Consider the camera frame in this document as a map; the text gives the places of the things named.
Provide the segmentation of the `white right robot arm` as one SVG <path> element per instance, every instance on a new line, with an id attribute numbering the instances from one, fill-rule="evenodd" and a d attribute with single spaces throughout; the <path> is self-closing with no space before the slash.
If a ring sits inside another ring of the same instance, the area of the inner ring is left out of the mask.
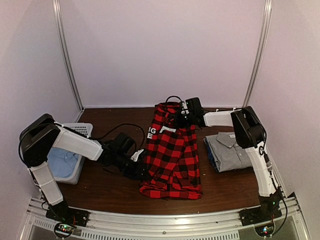
<path id="1" fill-rule="evenodd" d="M 260 197 L 271 198 L 279 191 L 266 151 L 267 132 L 251 106 L 207 112 L 201 107 L 182 106 L 172 119 L 177 128 L 191 125 L 232 127 L 232 132 L 219 132 L 204 138 L 214 170 L 222 173 L 252 167 Z"/>

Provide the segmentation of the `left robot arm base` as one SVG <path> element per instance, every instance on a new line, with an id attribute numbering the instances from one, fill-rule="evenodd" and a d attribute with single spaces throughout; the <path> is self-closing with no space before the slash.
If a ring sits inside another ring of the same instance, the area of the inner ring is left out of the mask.
<path id="1" fill-rule="evenodd" d="M 56 221 L 53 227 L 54 234 L 60 239 L 70 237 L 78 227 L 86 227 L 89 212 L 69 207 L 64 200 L 56 205 L 48 203 L 45 217 Z"/>

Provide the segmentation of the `red black plaid shirt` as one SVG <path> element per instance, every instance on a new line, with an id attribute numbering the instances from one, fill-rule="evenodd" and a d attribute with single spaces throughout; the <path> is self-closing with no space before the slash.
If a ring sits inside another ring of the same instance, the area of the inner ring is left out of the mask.
<path id="1" fill-rule="evenodd" d="M 143 162 L 150 179 L 139 192 L 152 199 L 198 200 L 202 197 L 196 127 L 175 125 L 178 102 L 155 106 Z"/>

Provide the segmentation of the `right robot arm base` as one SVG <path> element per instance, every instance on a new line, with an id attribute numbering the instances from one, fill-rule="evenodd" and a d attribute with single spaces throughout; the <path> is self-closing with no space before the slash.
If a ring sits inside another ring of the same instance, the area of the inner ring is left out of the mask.
<path id="1" fill-rule="evenodd" d="M 273 195 L 270 197 L 259 196 L 260 205 L 253 208 L 245 208 L 239 212 L 242 226 L 255 225 L 255 233 L 261 238 L 270 238 L 276 231 L 274 220 L 282 216 L 280 201 L 282 197 Z"/>

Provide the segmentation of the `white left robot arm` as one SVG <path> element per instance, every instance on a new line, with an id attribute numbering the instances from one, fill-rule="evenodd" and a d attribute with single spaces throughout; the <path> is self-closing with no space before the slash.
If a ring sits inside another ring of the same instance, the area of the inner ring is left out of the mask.
<path id="1" fill-rule="evenodd" d="M 64 197 L 55 178 L 70 175 L 80 157 L 105 167 L 115 166 L 129 179 L 144 181 L 151 177 L 144 163 L 147 150 L 126 133 L 105 141 L 58 123 L 48 113 L 20 133 L 18 150 L 47 203 L 53 206 L 53 215 L 61 222 L 69 221 L 72 211 L 62 203 Z"/>

